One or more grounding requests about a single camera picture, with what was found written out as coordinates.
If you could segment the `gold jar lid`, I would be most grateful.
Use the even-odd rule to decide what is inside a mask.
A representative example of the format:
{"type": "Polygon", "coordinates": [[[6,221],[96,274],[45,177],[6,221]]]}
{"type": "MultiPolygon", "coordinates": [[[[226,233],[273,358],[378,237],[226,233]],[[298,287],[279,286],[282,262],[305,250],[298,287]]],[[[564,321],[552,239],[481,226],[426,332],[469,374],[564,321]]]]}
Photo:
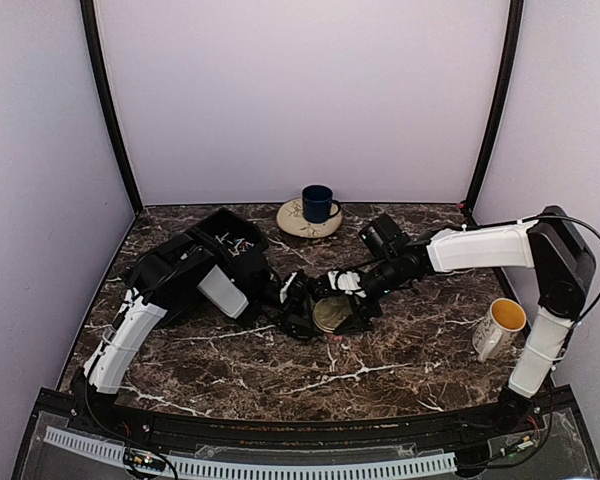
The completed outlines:
{"type": "Polygon", "coordinates": [[[326,333],[333,333],[351,315],[347,296],[323,298],[316,303],[312,313],[314,324],[326,333]]]}

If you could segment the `black three-compartment candy tray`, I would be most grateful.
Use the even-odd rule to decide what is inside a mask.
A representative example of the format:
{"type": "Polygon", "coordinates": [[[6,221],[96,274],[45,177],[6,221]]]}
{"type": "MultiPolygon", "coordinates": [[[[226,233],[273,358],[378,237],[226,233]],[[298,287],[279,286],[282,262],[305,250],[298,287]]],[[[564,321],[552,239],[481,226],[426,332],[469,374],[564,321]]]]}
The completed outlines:
{"type": "Polygon", "coordinates": [[[144,305],[166,311],[158,327],[205,301],[246,327],[259,316],[258,303],[273,284],[268,247],[258,226],[220,208],[143,254],[129,284],[144,305]]]}

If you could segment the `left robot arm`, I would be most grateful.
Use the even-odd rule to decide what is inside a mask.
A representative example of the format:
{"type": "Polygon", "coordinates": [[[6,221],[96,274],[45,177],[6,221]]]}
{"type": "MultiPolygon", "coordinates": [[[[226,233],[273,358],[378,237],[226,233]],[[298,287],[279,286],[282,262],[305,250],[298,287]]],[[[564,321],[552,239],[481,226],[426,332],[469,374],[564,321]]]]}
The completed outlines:
{"type": "Polygon", "coordinates": [[[297,338],[313,331],[305,321],[307,277],[280,279],[269,267],[265,244],[231,234],[184,233],[143,254],[126,278],[122,305],[80,376],[86,389],[118,393],[131,361],[157,327],[208,301],[225,316],[247,323],[277,309],[275,324],[297,338]]]}

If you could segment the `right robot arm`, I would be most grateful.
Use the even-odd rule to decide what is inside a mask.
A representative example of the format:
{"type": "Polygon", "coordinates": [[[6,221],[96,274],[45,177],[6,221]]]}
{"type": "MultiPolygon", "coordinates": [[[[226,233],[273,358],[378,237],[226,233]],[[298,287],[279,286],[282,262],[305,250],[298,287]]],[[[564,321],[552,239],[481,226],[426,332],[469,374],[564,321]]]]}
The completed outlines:
{"type": "Polygon", "coordinates": [[[600,242],[600,232],[556,206],[517,220],[452,225],[418,237],[403,232],[392,218],[377,218],[359,236],[374,258],[370,270],[331,271],[331,291],[375,301],[425,277],[473,269],[525,269],[534,273],[537,312],[521,356],[508,380],[517,395],[490,413],[501,434],[514,432],[529,416],[525,398],[533,397],[563,359],[576,327],[600,302],[590,293],[597,260],[582,231],[600,242]]]}

